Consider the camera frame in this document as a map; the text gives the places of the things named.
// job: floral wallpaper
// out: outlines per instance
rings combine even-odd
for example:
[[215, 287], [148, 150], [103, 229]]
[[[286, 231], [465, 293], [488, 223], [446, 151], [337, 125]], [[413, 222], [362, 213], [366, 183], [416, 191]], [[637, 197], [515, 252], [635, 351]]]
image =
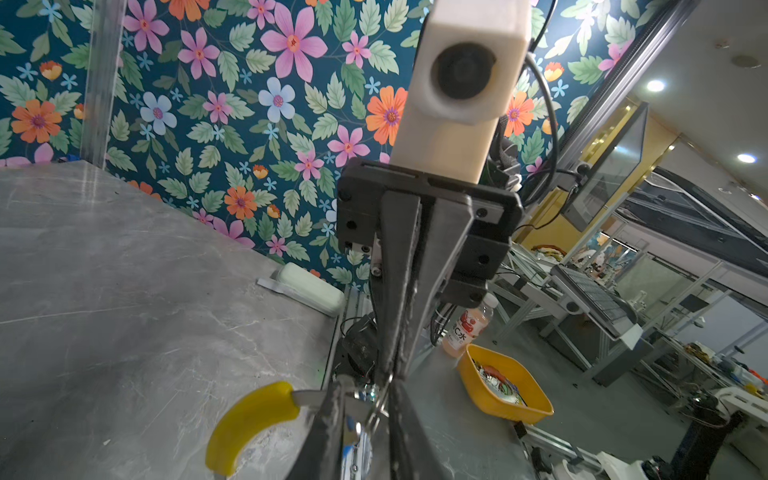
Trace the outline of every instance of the floral wallpaper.
[[[532, 3], [536, 31], [548, 5]], [[560, 3], [536, 53], [561, 130], [660, 3]], [[389, 161], [431, 7], [129, 0], [108, 170], [278, 262], [367, 289], [367, 259], [335, 235], [336, 181], [350, 158]], [[520, 78], [505, 132], [529, 172], [550, 133], [532, 78]]]
[[0, 167], [76, 160], [93, 10], [82, 0], [0, 4]]

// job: camera lens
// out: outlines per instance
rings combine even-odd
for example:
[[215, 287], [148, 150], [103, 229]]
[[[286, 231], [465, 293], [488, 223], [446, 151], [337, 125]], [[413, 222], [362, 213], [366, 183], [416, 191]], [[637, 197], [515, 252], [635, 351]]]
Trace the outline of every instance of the camera lens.
[[491, 79], [491, 69], [495, 62], [493, 53], [476, 43], [460, 43], [448, 47], [435, 61], [440, 90], [456, 100], [476, 96]]

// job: yellow plastic bowl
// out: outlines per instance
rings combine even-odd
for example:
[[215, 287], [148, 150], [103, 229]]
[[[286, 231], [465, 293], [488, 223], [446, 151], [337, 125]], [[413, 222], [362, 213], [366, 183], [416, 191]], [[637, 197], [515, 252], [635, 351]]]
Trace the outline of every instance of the yellow plastic bowl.
[[[508, 403], [494, 395], [480, 377], [480, 372], [472, 363], [473, 359], [480, 365], [495, 367], [507, 377], [518, 387], [520, 395], [528, 405]], [[515, 359], [470, 344], [458, 361], [457, 368], [472, 401], [479, 409], [489, 415], [532, 424], [554, 414], [552, 403], [544, 391], [538, 386], [531, 373]]]

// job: juice bottle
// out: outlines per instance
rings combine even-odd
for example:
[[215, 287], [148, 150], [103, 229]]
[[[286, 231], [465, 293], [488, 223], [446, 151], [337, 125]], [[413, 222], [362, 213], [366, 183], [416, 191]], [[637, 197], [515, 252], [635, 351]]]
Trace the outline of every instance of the juice bottle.
[[488, 326], [497, 305], [498, 299], [486, 293], [480, 306], [465, 310], [442, 341], [445, 351], [450, 356], [460, 357], [467, 350], [467, 345]]

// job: yellow wall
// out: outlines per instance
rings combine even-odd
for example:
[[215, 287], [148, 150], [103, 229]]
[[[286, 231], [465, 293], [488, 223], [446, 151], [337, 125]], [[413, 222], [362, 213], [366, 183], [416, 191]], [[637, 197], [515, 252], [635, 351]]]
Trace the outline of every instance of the yellow wall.
[[[594, 136], [589, 146], [584, 149], [581, 160], [594, 165], [636, 110], [636, 103], [629, 99], [625, 100]], [[624, 181], [621, 188], [608, 201], [608, 206], [612, 205], [622, 194], [631, 192], [642, 183], [645, 177], [659, 163], [661, 156], [675, 141], [677, 135], [677, 132], [673, 132], [662, 125], [652, 114], [648, 116], [641, 162]], [[541, 202], [528, 223], [532, 223], [535, 226], [547, 223], [553, 215], [560, 211], [567, 197], [568, 192], [560, 188], [553, 190]], [[529, 249], [538, 245], [554, 245], [568, 252], [578, 242], [581, 235], [581, 231], [577, 230], [571, 222], [560, 215], [552, 223], [540, 230], [534, 230], [531, 227], [523, 229], [517, 235], [515, 241]]]

